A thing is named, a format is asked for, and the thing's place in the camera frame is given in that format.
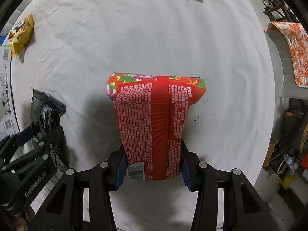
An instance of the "black plastic package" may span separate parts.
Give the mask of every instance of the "black plastic package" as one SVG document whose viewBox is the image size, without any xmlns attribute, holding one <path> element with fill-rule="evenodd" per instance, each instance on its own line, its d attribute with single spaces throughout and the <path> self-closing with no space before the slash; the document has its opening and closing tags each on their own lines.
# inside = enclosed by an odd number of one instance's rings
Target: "black plastic package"
<svg viewBox="0 0 308 231">
<path fill-rule="evenodd" d="M 60 125 L 60 116 L 66 112 L 66 106 L 49 94 L 33 89 L 31 102 L 31 127 L 33 136 L 39 140 L 46 133 Z M 53 160 L 56 166 L 65 171 L 68 168 L 68 150 L 65 140 L 53 148 Z"/>
</svg>

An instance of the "snack package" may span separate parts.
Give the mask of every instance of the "snack package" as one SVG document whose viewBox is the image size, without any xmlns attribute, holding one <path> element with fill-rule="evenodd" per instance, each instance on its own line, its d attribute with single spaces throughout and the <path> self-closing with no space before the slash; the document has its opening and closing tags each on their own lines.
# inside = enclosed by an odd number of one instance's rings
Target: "snack package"
<svg viewBox="0 0 308 231">
<path fill-rule="evenodd" d="M 205 93 L 199 77 L 113 74 L 107 95 L 127 156 L 127 175 L 166 180 L 180 175 L 181 136 L 188 108 Z"/>
<path fill-rule="evenodd" d="M 21 50 L 29 43 L 33 29 L 32 14 L 27 15 L 26 18 L 14 25 L 8 37 L 12 57 L 18 56 Z"/>
<path fill-rule="evenodd" d="M 66 112 L 66 106 L 49 94 L 33 89 L 31 102 L 31 127 L 37 140 L 60 125 L 60 116 Z M 52 149 L 56 166 L 65 172 L 68 168 L 68 150 L 65 140 Z"/>
</svg>

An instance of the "orange floral cloth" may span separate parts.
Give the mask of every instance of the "orange floral cloth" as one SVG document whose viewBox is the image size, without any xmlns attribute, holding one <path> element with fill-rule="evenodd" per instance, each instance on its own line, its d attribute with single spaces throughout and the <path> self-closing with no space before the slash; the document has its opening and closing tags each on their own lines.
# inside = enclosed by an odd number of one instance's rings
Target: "orange floral cloth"
<svg viewBox="0 0 308 231">
<path fill-rule="evenodd" d="M 265 31 L 278 29 L 288 41 L 296 85 L 308 88 L 308 35 L 301 23 L 271 22 Z"/>
</svg>

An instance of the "orange snack package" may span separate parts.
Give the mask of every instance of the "orange snack package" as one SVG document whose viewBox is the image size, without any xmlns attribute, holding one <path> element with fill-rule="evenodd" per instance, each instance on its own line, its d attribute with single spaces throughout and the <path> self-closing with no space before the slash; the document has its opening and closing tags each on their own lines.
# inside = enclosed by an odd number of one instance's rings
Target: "orange snack package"
<svg viewBox="0 0 308 231">
<path fill-rule="evenodd" d="M 127 156 L 127 175 L 166 180 L 180 175 L 188 108 L 205 93 L 199 77 L 115 73 L 107 85 Z"/>
</svg>

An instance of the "white chair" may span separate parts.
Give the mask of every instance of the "white chair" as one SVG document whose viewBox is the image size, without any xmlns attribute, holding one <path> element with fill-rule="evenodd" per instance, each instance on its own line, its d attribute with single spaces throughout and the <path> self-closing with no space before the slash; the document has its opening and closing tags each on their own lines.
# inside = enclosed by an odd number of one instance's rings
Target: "white chair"
<svg viewBox="0 0 308 231">
<path fill-rule="evenodd" d="M 308 88 L 300 88 L 295 83 L 291 52 L 285 36 L 279 30 L 270 30 L 265 36 L 272 59 L 276 99 L 308 100 Z"/>
</svg>

